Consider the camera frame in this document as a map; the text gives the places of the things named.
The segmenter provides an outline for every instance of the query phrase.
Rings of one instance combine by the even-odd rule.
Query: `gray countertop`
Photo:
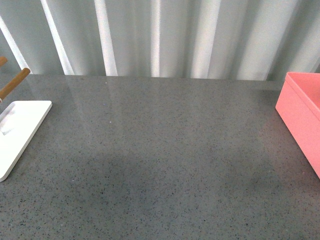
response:
[[[279,94],[274,82],[28,76],[0,111],[53,107],[0,183],[0,239],[320,239],[320,181]]]

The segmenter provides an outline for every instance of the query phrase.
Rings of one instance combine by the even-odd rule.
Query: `pink plastic container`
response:
[[[320,178],[320,73],[288,72],[275,108]]]

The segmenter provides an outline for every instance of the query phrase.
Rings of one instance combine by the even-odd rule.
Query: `wooden stick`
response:
[[[4,88],[0,90],[0,103],[5,99],[13,89],[16,88],[30,73],[30,69],[24,68],[19,72]]]
[[[0,56],[0,67],[8,62],[8,59],[5,56]]]

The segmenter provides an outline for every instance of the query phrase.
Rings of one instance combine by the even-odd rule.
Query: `speckled granite surface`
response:
[[[320,181],[275,111],[279,93],[274,82],[29,76],[0,111],[53,107],[0,183],[0,239],[320,239]]]

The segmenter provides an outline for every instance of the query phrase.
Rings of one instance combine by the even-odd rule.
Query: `curtain fold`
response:
[[[0,0],[0,72],[281,82],[319,26],[319,0]]]

